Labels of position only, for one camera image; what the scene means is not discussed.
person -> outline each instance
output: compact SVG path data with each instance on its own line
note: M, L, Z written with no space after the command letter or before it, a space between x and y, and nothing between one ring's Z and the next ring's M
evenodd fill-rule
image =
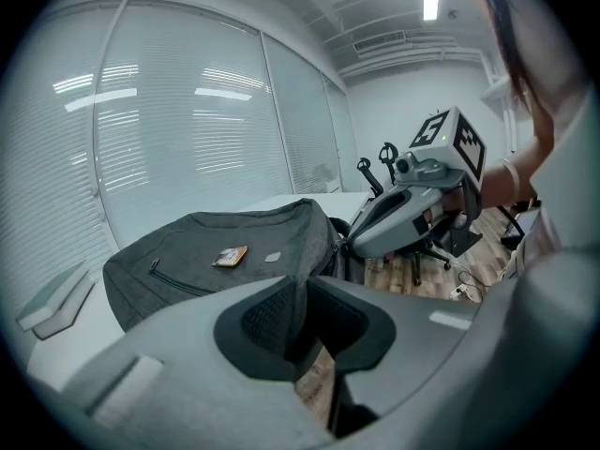
M573 120L592 80L572 42L543 0L478 0L485 8L518 104L532 116L533 138L510 158L484 173L482 207L511 205L535 196L530 178L553 151ZM443 210L461 210L460 190L448 193ZM512 278L560 248L542 209L507 264Z

floor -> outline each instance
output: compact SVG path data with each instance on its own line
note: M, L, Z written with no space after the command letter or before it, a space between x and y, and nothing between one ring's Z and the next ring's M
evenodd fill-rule
M505 217L498 210L484 210L472 225L475 233L483 234L481 241L457 259L447 255L451 260L451 268L447 271L443 269L442 262L422 257L420 286L413 285L411 260L398 255L387 262L384 258L367 261L365 285L383 292L447 299L450 292L461 283L460 278L475 283L465 270L484 285L493 285L510 258L510 252L500 244L506 224ZM478 287L483 292L486 290L481 285ZM471 295L478 300L476 291ZM296 393L323 426L326 426L329 415L333 384L334 361L323 348L312 368L296 384Z

